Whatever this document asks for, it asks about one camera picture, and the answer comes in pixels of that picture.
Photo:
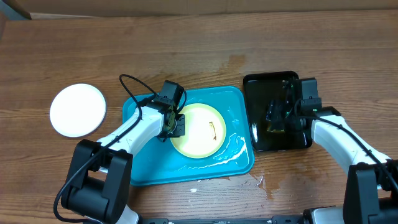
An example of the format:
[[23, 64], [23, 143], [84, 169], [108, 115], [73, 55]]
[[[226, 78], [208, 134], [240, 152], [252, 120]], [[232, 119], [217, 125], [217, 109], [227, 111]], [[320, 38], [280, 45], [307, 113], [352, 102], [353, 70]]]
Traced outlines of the green yellow sponge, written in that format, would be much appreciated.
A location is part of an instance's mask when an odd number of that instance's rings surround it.
[[285, 128], [283, 124], [269, 124], [267, 126], [267, 132], [272, 132], [272, 133], [284, 133]]

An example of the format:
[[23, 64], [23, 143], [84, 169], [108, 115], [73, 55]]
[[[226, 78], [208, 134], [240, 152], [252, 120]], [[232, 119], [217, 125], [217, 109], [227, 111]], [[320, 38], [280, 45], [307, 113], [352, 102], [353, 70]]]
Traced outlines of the yellow plate with stain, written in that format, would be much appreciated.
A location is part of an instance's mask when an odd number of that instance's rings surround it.
[[183, 108], [185, 134], [171, 142], [182, 155], [202, 159], [214, 154], [224, 143], [226, 123], [214, 107], [194, 103]]

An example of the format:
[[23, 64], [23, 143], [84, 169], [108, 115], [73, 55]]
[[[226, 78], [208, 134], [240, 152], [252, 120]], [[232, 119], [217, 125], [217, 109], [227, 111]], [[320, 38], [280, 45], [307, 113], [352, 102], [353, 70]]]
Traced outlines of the white plate with stain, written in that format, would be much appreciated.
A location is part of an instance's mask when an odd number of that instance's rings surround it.
[[53, 128], [61, 135], [77, 138], [97, 129], [106, 115], [106, 100], [96, 87], [77, 83], [60, 91], [50, 106]]

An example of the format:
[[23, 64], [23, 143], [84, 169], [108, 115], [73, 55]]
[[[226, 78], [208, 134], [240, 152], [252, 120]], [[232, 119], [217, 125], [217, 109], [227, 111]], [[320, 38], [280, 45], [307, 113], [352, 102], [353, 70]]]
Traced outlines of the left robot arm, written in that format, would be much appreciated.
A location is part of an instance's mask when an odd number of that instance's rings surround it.
[[75, 147], [65, 184], [53, 212], [66, 223], [131, 223], [140, 216], [128, 204], [133, 158], [154, 137], [166, 140], [185, 134], [181, 109], [186, 91], [166, 80], [160, 93], [136, 102], [136, 112], [117, 130]]

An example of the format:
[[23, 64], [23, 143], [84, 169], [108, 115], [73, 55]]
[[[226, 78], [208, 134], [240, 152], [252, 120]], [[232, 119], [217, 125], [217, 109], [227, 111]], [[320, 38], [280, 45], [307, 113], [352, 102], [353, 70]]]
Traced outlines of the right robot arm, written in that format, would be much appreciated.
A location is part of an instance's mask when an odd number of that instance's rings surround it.
[[302, 133], [324, 148], [347, 175], [340, 207], [303, 214], [305, 223], [397, 223], [397, 161], [371, 147], [334, 107], [324, 107], [315, 78], [281, 80], [284, 100], [272, 100], [268, 131]]

